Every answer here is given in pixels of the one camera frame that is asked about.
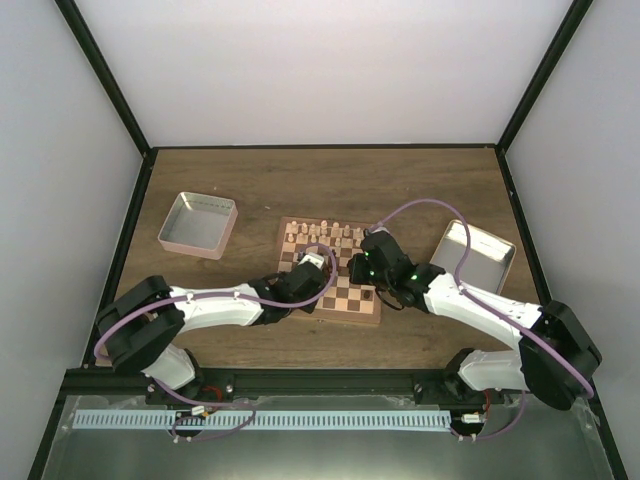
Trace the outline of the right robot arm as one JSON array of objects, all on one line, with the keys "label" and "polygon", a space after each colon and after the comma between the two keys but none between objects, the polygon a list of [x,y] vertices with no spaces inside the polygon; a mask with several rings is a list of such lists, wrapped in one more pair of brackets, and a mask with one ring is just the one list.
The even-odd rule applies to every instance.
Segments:
[{"label": "right robot arm", "polygon": [[523,303],[469,285],[431,263],[414,263],[384,229],[367,235],[348,263],[350,280],[389,293],[398,308],[451,318],[507,345],[471,350],[444,378],[458,403],[485,389],[524,390],[556,410],[594,395],[590,380],[602,356],[573,310],[552,300]]}]

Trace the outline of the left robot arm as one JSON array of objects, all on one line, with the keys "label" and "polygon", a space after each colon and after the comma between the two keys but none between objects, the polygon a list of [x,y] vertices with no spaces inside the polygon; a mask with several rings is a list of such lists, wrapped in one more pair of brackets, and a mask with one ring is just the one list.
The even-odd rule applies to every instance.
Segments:
[{"label": "left robot arm", "polygon": [[151,276],[99,312],[94,355],[110,362],[116,373],[141,372],[181,403],[191,404],[203,395],[205,381],[194,356],[173,344],[178,335],[218,326],[269,325],[296,309],[311,313],[333,280],[334,270],[315,254],[289,272],[225,289],[187,290]]}]

